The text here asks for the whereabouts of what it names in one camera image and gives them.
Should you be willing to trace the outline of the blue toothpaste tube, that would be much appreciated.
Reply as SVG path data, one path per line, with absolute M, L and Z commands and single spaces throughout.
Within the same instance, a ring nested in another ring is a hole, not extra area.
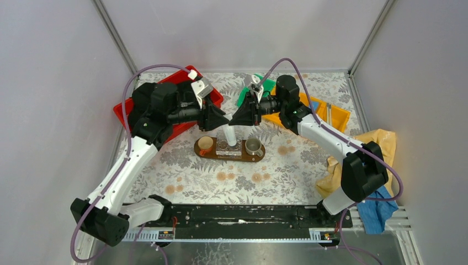
M 312 107 L 313 107 L 315 113 L 317 113 L 317 112 L 318 112 L 318 109 L 319 109 L 319 107 L 320 107 L 320 102 L 312 101 Z

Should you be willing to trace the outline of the packaged toothbrush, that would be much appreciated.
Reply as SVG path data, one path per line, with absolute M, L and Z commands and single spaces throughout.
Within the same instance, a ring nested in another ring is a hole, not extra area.
M 327 124 L 332 125 L 332 105 L 331 103 L 326 103 L 327 108 Z

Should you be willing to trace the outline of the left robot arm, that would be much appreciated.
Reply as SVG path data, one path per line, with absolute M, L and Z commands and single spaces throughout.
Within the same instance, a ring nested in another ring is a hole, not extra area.
M 129 229 L 152 221 L 164 227 L 170 210 L 160 198 L 124 204 L 141 170 L 173 134 L 179 124 L 195 122 L 202 131 L 226 125 L 225 113 L 213 103 L 213 86 L 197 81 L 144 83 L 132 94 L 134 104 L 127 116 L 127 147 L 99 186 L 85 199 L 75 199 L 71 213 L 82 231 L 108 246 L 119 244 Z

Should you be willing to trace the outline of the orange ceramic cup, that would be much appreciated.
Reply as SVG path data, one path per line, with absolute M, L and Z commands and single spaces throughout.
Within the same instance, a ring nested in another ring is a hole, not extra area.
M 214 140 L 210 136 L 203 136 L 198 140 L 199 155 L 205 156 L 209 153 L 214 145 Z

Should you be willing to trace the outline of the white toothpaste tube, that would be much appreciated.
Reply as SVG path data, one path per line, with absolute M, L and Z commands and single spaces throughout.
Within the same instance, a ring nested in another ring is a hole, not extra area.
M 237 144 L 237 139 L 236 139 L 236 134 L 235 134 L 235 129 L 233 126 L 230 125 L 225 125 L 223 127 L 223 132 L 225 135 L 225 139 L 227 141 L 227 144 L 231 147 L 236 146 Z

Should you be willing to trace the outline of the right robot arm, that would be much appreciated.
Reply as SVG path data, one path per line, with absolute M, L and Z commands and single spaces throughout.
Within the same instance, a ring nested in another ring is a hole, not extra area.
M 314 115 L 312 108 L 301 102 L 293 76 L 278 77 L 273 96 L 263 96 L 256 75 L 247 77 L 245 84 L 248 91 L 230 125 L 257 126 L 262 116 L 277 113 L 284 128 L 318 144 L 341 163 L 341 186 L 317 206 L 316 219 L 321 226 L 331 227 L 338 221 L 338 213 L 363 201 L 389 180 L 380 146 L 346 136 Z

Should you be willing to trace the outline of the grey metal cup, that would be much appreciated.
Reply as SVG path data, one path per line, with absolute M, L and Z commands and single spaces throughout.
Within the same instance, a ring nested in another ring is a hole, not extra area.
M 263 144 L 261 143 L 260 140 L 256 138 L 250 138 L 245 141 L 245 149 L 246 152 L 251 155 L 251 156 L 258 156 L 258 157 L 263 157 L 264 156 L 264 151 L 263 151 Z

